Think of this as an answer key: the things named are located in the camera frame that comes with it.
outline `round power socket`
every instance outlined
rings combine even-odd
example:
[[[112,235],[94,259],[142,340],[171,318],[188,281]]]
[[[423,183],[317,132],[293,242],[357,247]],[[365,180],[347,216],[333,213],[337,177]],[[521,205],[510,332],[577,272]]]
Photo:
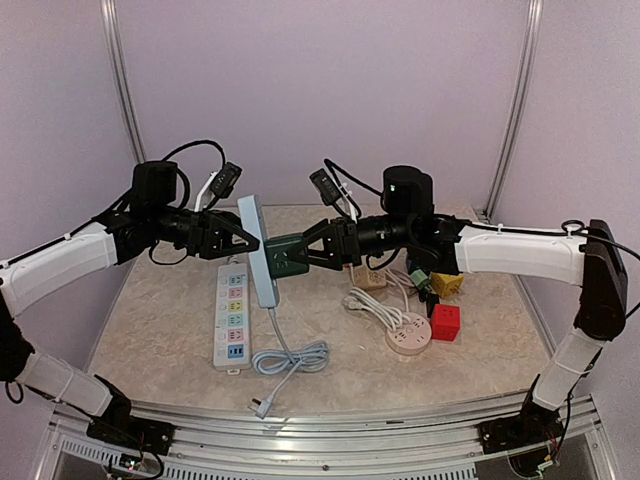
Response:
[[[418,355],[424,352],[431,341],[431,325],[426,318],[417,313],[408,312],[406,315],[411,319],[411,323],[395,332],[387,330],[387,345],[400,355]]]

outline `red cube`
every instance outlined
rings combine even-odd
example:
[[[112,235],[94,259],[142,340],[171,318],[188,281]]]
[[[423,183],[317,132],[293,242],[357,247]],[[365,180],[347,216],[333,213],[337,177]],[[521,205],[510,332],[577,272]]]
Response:
[[[436,305],[431,315],[431,338],[453,342],[460,331],[460,307]]]

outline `yellow block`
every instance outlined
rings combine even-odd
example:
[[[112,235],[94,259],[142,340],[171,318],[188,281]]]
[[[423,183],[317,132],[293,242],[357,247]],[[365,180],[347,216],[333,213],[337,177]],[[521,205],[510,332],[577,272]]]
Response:
[[[440,298],[447,298],[458,293],[463,281],[464,275],[431,274],[431,288]]]

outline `light blue power strip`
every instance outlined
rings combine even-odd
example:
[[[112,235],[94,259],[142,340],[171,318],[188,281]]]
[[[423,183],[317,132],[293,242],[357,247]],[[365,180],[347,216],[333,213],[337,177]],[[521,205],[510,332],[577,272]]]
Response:
[[[260,248],[249,254],[251,274],[256,286],[258,304],[261,308],[275,308],[280,303],[278,284],[269,275],[269,265],[264,250],[267,240],[267,228],[262,215],[262,205],[257,195],[249,195],[238,199],[238,210],[242,228],[260,240]]]

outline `small box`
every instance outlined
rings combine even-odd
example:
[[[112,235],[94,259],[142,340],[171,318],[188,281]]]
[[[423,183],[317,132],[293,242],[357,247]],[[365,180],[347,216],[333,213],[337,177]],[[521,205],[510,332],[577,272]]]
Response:
[[[431,338],[453,342],[460,331],[460,307],[438,304],[431,316]]]
[[[447,298],[458,293],[463,281],[464,275],[431,274],[431,288],[440,295],[440,298]]]

